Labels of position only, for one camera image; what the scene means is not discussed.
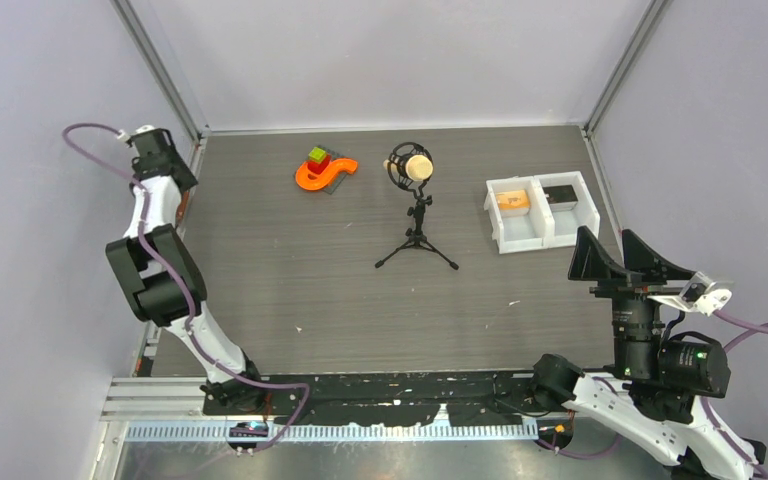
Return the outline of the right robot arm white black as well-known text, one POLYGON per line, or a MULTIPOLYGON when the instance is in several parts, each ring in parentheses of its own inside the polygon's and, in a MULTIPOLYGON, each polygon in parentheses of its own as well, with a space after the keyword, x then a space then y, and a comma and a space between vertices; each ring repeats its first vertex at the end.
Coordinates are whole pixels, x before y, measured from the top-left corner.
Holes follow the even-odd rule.
POLYGON ((731 378, 725 346, 697 331, 676 332, 689 313, 710 316, 731 299, 728 283, 680 267, 636 233, 621 233, 616 262, 586 226, 568 270, 611 302, 613 361, 605 376, 557 354, 534 366, 529 391, 544 410, 583 413, 633 442, 675 479, 759 479, 767 448, 737 435, 710 401, 731 378))

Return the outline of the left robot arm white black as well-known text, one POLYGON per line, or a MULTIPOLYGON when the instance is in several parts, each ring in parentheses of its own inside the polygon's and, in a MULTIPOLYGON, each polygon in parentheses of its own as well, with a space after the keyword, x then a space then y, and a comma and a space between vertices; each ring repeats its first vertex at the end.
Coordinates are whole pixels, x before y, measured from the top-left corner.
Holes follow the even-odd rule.
POLYGON ((127 178, 134 210, 106 258, 136 318, 176 337, 205 371, 207 399, 244 414, 262 409, 267 389, 254 362, 224 333, 207 306, 205 280, 177 230, 177 214, 197 179, 168 130, 144 125, 117 134, 135 150, 127 178))

